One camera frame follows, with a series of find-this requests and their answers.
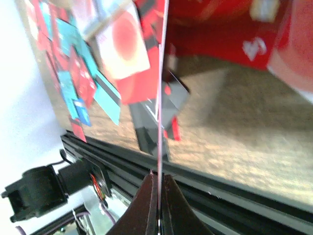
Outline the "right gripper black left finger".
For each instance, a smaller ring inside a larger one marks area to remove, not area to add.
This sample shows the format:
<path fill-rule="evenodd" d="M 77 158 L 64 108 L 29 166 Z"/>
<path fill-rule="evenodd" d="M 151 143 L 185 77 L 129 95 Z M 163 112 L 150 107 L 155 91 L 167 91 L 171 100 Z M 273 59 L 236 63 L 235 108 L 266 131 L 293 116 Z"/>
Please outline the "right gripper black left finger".
<path fill-rule="evenodd" d="M 145 176 L 131 204 L 113 227 L 109 235 L 157 234 L 157 176 Z"/>

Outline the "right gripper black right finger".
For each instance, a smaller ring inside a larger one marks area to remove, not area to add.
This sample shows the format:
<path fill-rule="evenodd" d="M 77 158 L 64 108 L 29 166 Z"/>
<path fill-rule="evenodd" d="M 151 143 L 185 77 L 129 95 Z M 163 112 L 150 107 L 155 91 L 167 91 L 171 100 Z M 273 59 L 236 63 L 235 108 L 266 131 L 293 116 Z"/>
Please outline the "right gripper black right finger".
<path fill-rule="evenodd" d="M 165 175 L 161 195 L 161 230 L 163 235 L 211 235 L 195 215 L 171 175 Z"/>

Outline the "red stripe card bottom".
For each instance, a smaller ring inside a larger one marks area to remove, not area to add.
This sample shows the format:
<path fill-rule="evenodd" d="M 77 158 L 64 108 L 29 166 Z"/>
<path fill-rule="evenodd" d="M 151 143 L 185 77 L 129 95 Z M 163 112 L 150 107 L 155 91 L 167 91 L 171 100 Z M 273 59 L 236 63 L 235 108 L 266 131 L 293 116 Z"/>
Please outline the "red stripe card bottom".
<path fill-rule="evenodd" d="M 161 234 L 161 192 L 162 192 L 162 167 L 163 167 L 163 125 L 162 125 L 162 73 L 163 73 L 163 62 L 165 52 L 165 41 L 166 41 L 166 30 L 168 20 L 168 8 L 169 0 L 164 1 L 164 12 L 162 20 L 162 31 L 161 40 L 159 44 L 159 79 L 158 79 L 158 93 L 157 93 L 157 114 L 158 114 L 158 145 L 157 145 L 157 226 L 158 234 Z"/>

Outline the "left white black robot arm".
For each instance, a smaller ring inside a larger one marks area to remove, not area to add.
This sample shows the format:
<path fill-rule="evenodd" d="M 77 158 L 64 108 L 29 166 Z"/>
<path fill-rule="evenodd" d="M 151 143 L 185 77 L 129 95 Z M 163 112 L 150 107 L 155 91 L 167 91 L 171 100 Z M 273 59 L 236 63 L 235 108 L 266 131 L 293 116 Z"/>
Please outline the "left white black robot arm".
<path fill-rule="evenodd" d="M 58 171 L 53 166 L 32 168 L 21 179 L 5 187 L 14 214 L 12 223 L 39 218 L 67 203 L 70 195 L 93 185 L 102 195 L 111 196 L 112 185 L 104 166 L 78 160 Z"/>

